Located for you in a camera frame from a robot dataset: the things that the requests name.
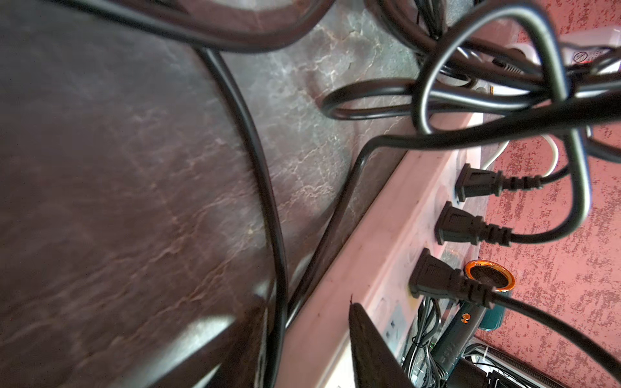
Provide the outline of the white power strip coloured sockets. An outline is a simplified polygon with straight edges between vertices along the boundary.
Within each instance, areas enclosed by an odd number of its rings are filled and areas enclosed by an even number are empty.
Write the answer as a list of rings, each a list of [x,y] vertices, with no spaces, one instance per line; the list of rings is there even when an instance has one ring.
[[[279,387],[351,387],[354,367],[349,307],[361,304],[396,358],[409,344],[419,301],[408,282],[424,249],[454,267],[475,260],[468,242],[439,244],[434,227],[446,202],[482,213],[483,199],[458,201],[454,186],[465,165],[478,167],[480,148],[410,151],[366,212],[288,330]]]

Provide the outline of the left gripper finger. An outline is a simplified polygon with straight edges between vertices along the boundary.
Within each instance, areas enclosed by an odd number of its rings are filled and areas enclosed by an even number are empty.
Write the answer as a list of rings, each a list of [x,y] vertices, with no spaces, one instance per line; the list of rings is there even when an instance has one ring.
[[[356,387],[413,387],[359,303],[349,306],[349,338]]]

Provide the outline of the white round hair dryer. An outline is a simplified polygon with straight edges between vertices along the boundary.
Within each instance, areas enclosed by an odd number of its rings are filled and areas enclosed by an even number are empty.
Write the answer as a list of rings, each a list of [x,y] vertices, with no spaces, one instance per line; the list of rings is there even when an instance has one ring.
[[[599,57],[619,48],[620,46],[620,26],[600,27],[582,32],[573,32],[560,37],[561,53],[564,64],[567,67],[580,67],[591,65]],[[538,54],[530,43],[514,43],[507,48],[518,55],[522,55],[528,61],[537,65],[540,64]],[[508,65],[501,60],[494,59],[493,64],[504,70],[518,72],[517,67]],[[601,70],[596,70],[595,74],[614,74],[618,73],[620,59],[605,65]],[[525,95],[527,91],[514,89],[497,84],[490,84],[492,95]],[[592,97],[604,93],[605,91],[577,92],[577,98]]]

